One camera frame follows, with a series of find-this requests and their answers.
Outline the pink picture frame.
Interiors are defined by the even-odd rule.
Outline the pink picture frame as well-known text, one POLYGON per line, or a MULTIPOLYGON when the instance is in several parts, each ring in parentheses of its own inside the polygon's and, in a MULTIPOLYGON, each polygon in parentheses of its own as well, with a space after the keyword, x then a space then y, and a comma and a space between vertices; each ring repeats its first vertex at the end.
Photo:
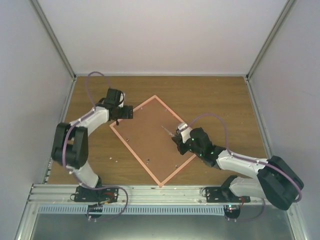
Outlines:
POLYGON ((109 126, 156 184, 161 188, 195 157, 181 155, 171 136, 183 120, 158 96, 153 95, 133 109, 133 119, 109 126))

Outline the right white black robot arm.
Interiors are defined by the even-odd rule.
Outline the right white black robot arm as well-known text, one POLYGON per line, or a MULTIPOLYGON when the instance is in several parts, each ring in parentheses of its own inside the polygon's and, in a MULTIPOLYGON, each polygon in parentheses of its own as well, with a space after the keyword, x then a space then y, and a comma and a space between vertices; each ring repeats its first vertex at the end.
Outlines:
POLYGON ((267 159, 237 155, 213 144, 201 127, 184 129, 180 125, 171 139, 181 155, 190 152, 210 168, 236 173, 221 185, 221 196, 228 203, 238 197, 254 197, 286 211, 302 198, 303 181, 279 156, 267 159))

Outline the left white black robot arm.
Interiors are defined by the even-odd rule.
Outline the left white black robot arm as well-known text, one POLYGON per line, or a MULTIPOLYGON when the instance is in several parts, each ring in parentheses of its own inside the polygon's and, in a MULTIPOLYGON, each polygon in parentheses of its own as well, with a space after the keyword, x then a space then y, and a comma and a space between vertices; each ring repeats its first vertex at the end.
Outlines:
POLYGON ((133 106, 125 105, 126 94, 109 88, 106 97, 93 104, 91 110, 71 122, 56 126, 51 158, 73 175, 81 187, 87 188, 86 197, 98 202, 103 197, 101 178, 89 163, 89 136, 101 125, 133 118, 133 106))

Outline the long clear glass shard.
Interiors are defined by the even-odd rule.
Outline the long clear glass shard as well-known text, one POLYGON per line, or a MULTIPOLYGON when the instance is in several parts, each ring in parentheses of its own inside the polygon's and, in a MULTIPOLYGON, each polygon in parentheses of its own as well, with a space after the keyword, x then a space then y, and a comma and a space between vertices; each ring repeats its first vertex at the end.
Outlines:
POLYGON ((163 125, 161 126, 171 137, 174 137, 175 135, 170 132, 168 129, 166 129, 163 125))

